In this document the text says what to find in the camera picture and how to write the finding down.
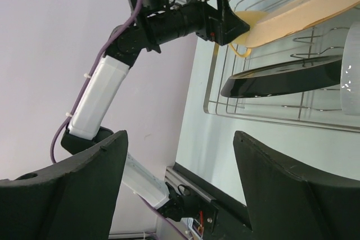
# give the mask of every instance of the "white wall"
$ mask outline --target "white wall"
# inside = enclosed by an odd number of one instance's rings
[[[0,0],[0,178],[50,165],[52,136],[95,56],[129,16],[127,0]],[[196,38],[143,51],[103,125],[129,133],[129,151],[159,178],[173,163]],[[58,160],[69,157],[56,147]],[[154,214],[123,185],[113,232],[155,228]]]

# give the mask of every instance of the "black plate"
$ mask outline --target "black plate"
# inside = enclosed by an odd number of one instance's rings
[[[221,91],[227,98],[293,94],[340,84],[343,56],[296,60],[232,75]]]

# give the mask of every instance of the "wire rack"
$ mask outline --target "wire rack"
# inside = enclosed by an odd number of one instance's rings
[[[232,0],[235,11],[273,11],[292,0]],[[238,58],[229,47],[215,45],[204,100],[206,113],[235,119],[311,126],[360,133],[360,117],[344,115],[339,86],[277,97],[224,98],[220,91],[229,76],[248,69],[292,61],[294,58],[340,55],[352,22],[360,18],[354,8],[329,21],[253,50]],[[240,53],[245,49],[237,46]]]

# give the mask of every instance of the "white tabletop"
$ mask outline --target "white tabletop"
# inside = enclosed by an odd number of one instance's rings
[[[203,104],[213,48],[213,43],[198,40],[177,163],[245,203],[232,146],[235,131],[241,130],[310,166],[360,180],[359,134],[206,114]]]

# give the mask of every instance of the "purple cable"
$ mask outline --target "purple cable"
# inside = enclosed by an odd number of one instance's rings
[[[97,57],[95,59],[94,64],[91,67],[91,70],[89,72],[89,75],[92,76],[96,70],[97,65],[100,62],[100,59],[103,55],[103,53],[106,51],[106,49],[108,48],[108,46],[114,42],[114,40],[116,40],[121,34],[122,32],[124,32],[124,30],[135,20],[136,16],[139,14],[140,9],[141,9],[141,5],[142,5],[142,0],[137,0],[136,2],[136,6],[135,9],[133,11],[133,14],[131,15],[131,17],[120,27],[120,29],[112,36],[110,37],[110,39],[104,44],[104,46],[102,46],[102,48],[100,49],[99,53],[97,54]],[[80,100],[83,97],[86,88],[88,87],[88,84],[90,82],[90,78],[86,78],[85,83],[83,84],[83,87],[81,88],[78,97],[76,98],[76,101],[74,103],[73,108],[70,111],[71,115],[74,115],[77,107],[79,106]],[[59,127],[59,129],[56,131],[54,137],[52,138],[52,142],[51,142],[51,146],[50,146],[50,158],[53,164],[56,163],[55,160],[55,155],[54,155],[54,149],[55,149],[55,143],[61,133],[61,131],[69,124],[71,120],[71,117],[68,116],[65,121],[61,124],[61,126]]]
[[[139,196],[139,197],[152,212],[154,212],[163,221],[168,223],[184,240],[189,240],[186,236],[184,236],[184,234],[178,228],[176,228],[176,226],[174,224],[172,224],[169,220],[167,220],[159,212],[157,212],[157,210],[154,209],[147,201],[145,201],[145,199],[143,199],[141,196]]]

